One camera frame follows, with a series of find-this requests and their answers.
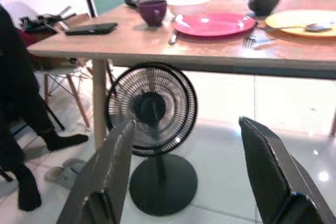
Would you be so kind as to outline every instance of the table top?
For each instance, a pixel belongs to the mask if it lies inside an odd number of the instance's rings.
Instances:
[[[234,12],[253,15],[248,0],[211,0],[207,13]],[[336,0],[281,0],[276,12],[291,9],[336,10]],[[256,20],[265,26],[264,19]],[[145,61],[160,61],[184,70],[265,74],[336,79],[336,39],[303,38],[282,31],[256,29],[260,39],[273,39],[253,50],[243,48],[244,34],[199,39],[179,34],[168,44],[173,16],[163,26],[148,27],[136,10],[119,6],[84,24],[117,22],[108,35],[66,36],[57,34],[28,48],[37,56],[113,59],[115,66],[129,67]]]

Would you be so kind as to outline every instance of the electric fan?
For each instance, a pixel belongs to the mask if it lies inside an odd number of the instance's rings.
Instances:
[[[131,177],[135,205],[155,216],[184,209],[197,190],[196,172],[184,158],[166,153],[185,141],[196,121],[197,99],[189,79],[163,63],[136,65],[112,86],[106,112],[109,128],[135,120],[133,154],[148,157]]]

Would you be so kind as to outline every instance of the red plate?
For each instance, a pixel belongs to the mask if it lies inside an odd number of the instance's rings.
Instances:
[[[173,27],[194,36],[224,36],[241,33],[253,28],[254,19],[235,13],[212,13],[185,16],[175,21]]]

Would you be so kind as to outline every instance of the purple mug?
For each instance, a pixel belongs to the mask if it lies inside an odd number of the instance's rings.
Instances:
[[[149,26],[161,26],[167,10],[166,0],[149,0],[138,4],[138,10]]]

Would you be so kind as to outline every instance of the black sock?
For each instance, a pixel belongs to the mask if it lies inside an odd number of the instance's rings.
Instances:
[[[19,184],[18,206],[23,211],[33,211],[41,206],[41,196],[36,181],[25,165],[19,165],[10,170],[17,178]]]
[[[41,134],[41,137],[44,139],[48,150],[51,152],[84,143],[89,139],[88,136],[81,134],[73,136],[59,136],[55,131]]]

